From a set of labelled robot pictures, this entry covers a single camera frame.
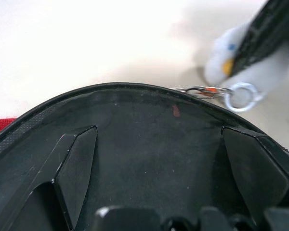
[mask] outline metal key ring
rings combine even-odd
[[[256,87],[250,83],[244,83],[244,82],[241,82],[241,83],[236,83],[232,86],[229,87],[230,90],[232,90],[233,92],[239,88],[242,88],[242,89],[246,89],[248,90],[249,92],[251,92],[252,94],[252,98],[251,98],[251,101],[244,107],[241,107],[241,108],[236,108],[236,107],[233,107],[230,103],[230,98],[231,98],[231,95],[230,94],[226,94],[225,95],[225,106],[227,109],[229,109],[230,111],[232,112],[244,112],[244,111],[248,111],[250,110],[251,108],[253,108],[257,101],[259,100],[259,92],[258,90],[256,89]]]

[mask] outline white floor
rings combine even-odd
[[[113,81],[201,85],[213,41],[264,0],[0,0],[0,118]],[[289,78],[241,114],[289,148]]]

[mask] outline red mark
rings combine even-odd
[[[173,105],[172,108],[173,108],[173,115],[175,117],[180,117],[181,114],[180,114],[178,106],[177,105]]]

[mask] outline white plush toy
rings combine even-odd
[[[289,70],[289,44],[284,43],[270,56],[228,77],[248,26],[230,29],[217,39],[205,68],[205,80],[209,85],[233,90],[233,94],[226,97],[225,105],[234,112],[251,109],[280,84]]]

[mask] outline blue eye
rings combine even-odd
[[[228,45],[228,50],[234,51],[235,49],[236,49],[236,45],[235,44],[229,44]]]

